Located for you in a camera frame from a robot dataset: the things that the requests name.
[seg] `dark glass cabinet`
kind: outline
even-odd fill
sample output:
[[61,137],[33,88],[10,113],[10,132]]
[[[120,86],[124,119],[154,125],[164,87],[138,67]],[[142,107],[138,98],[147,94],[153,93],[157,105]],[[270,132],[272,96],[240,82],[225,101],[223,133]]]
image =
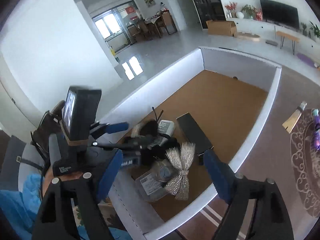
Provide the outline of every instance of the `dark glass cabinet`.
[[202,28],[207,29],[206,21],[225,21],[226,17],[220,0],[194,0]]

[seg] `sparkly bow tie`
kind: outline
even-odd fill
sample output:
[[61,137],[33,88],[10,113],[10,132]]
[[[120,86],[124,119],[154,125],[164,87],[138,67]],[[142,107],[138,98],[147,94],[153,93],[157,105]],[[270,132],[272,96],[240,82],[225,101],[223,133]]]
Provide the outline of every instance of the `sparkly bow tie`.
[[181,146],[181,154],[177,148],[166,151],[169,161],[179,173],[168,181],[164,189],[172,195],[175,195],[175,199],[177,200],[187,200],[189,197],[188,169],[193,162],[195,148],[195,144],[185,142]]

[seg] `blue cloth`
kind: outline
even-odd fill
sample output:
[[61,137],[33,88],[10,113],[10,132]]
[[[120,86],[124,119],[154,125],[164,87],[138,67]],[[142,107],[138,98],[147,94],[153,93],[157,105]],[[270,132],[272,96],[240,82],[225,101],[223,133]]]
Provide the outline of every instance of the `blue cloth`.
[[[10,225],[22,240],[31,240],[34,221],[41,204],[39,198],[39,174],[31,174],[19,191],[0,190],[0,208]],[[114,239],[132,240],[128,232],[109,228]],[[79,235],[89,239],[84,226],[78,227]]]

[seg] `white tv console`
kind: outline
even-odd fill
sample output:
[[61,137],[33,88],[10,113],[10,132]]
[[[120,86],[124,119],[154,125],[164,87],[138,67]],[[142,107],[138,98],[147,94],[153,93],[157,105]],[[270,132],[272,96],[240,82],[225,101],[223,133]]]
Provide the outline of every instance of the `white tv console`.
[[[234,21],[236,23],[238,32],[257,34],[264,40],[277,41],[279,47],[280,37],[276,36],[276,31],[281,31],[295,36],[300,39],[300,42],[296,44],[296,51],[301,52],[320,62],[320,44],[316,43],[309,37],[302,35],[302,33],[298,33],[272,23],[260,22],[250,19],[227,18],[227,21]],[[290,49],[292,51],[291,41],[285,40],[284,47],[287,47],[287,49]]]

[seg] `purple bottle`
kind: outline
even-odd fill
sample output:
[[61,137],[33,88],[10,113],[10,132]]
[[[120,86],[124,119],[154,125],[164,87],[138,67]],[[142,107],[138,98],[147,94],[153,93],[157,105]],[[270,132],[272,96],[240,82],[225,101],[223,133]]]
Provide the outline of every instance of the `purple bottle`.
[[315,130],[312,136],[312,145],[314,149],[320,150],[320,117],[319,117],[319,110],[314,109],[312,111],[313,120],[315,123]]

